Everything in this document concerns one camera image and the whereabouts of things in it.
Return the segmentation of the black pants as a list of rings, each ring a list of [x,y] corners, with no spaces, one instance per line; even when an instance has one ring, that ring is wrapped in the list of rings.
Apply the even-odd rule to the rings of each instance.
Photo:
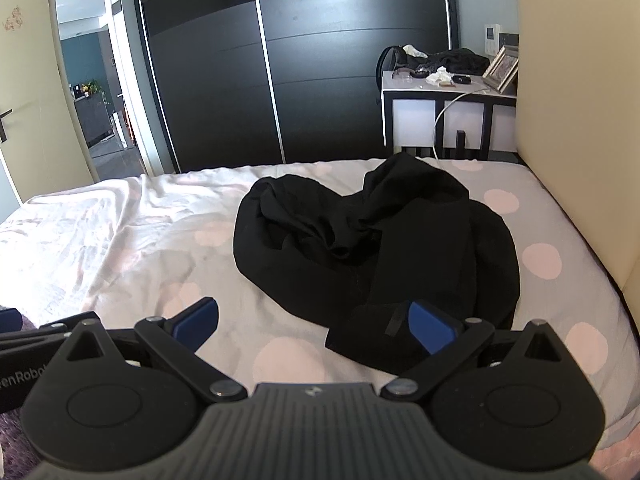
[[[415,302],[507,330],[521,293],[503,218],[406,154],[350,195],[295,174],[259,179],[241,200],[233,255],[282,309],[323,326],[328,349],[393,375],[434,351],[410,333]]]

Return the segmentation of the black clothes on table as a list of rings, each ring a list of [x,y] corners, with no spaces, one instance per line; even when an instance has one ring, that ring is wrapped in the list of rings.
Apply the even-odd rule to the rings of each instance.
[[[386,70],[424,79],[443,67],[453,75],[482,76],[490,64],[489,58],[461,48],[425,54],[411,50],[411,44],[385,48],[375,65],[375,77],[381,80]]]

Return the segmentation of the purple fuzzy blanket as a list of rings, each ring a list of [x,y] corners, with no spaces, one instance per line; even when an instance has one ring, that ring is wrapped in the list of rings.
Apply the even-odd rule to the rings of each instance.
[[[19,410],[1,415],[1,478],[24,479],[40,463],[40,458],[23,434]]]

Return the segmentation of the polka dot bed sheet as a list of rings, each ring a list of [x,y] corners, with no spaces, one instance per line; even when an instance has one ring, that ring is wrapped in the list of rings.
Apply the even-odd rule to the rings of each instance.
[[[338,356],[322,327],[294,318],[239,274],[236,211],[262,177],[298,174],[347,195],[375,160],[316,162],[107,180],[35,197],[2,223],[1,303],[42,325],[93,310],[110,327],[169,318],[205,296],[220,322],[200,356],[247,387],[370,382],[387,375]],[[593,465],[639,471],[639,350],[622,300],[570,220],[526,168],[446,162],[474,200],[503,218],[520,259],[514,324],[543,318],[600,394],[606,428]]]

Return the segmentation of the beige door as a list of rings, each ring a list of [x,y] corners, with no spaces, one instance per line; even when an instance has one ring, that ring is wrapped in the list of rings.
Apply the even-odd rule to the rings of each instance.
[[[1,0],[1,163],[21,203],[96,182],[68,88],[55,0]]]

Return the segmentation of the white black side table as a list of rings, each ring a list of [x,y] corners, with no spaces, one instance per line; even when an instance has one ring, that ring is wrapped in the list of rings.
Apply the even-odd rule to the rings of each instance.
[[[492,90],[479,76],[436,87],[386,70],[380,98],[383,143],[390,151],[428,148],[441,158],[469,154],[480,160],[516,152],[516,97]]]

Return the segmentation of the white crumpled tissue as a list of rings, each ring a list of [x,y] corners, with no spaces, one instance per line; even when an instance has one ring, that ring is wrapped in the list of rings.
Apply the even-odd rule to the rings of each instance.
[[[453,86],[452,73],[449,73],[445,66],[440,66],[434,73],[430,73],[425,81],[428,84],[436,87],[450,87]]]

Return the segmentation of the black sliding wardrobe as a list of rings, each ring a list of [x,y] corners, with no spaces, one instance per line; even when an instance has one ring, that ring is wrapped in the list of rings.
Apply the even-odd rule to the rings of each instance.
[[[384,154],[378,57],[458,42],[456,0],[137,0],[182,171]]]

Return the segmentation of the cream headboard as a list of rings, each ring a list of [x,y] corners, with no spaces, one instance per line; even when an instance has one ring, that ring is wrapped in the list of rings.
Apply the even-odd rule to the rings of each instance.
[[[639,0],[518,0],[518,150],[625,292],[639,285]]]

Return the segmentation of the picture frame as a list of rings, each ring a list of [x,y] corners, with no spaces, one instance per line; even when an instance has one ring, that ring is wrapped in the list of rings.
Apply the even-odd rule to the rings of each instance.
[[[503,46],[482,76],[489,88],[499,93],[506,91],[518,73],[518,47]]]

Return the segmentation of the wall intercom panel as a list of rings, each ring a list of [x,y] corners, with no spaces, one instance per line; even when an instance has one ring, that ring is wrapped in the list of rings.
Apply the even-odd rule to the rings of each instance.
[[[500,32],[499,24],[486,24],[484,27],[485,54],[495,56],[500,49]]]

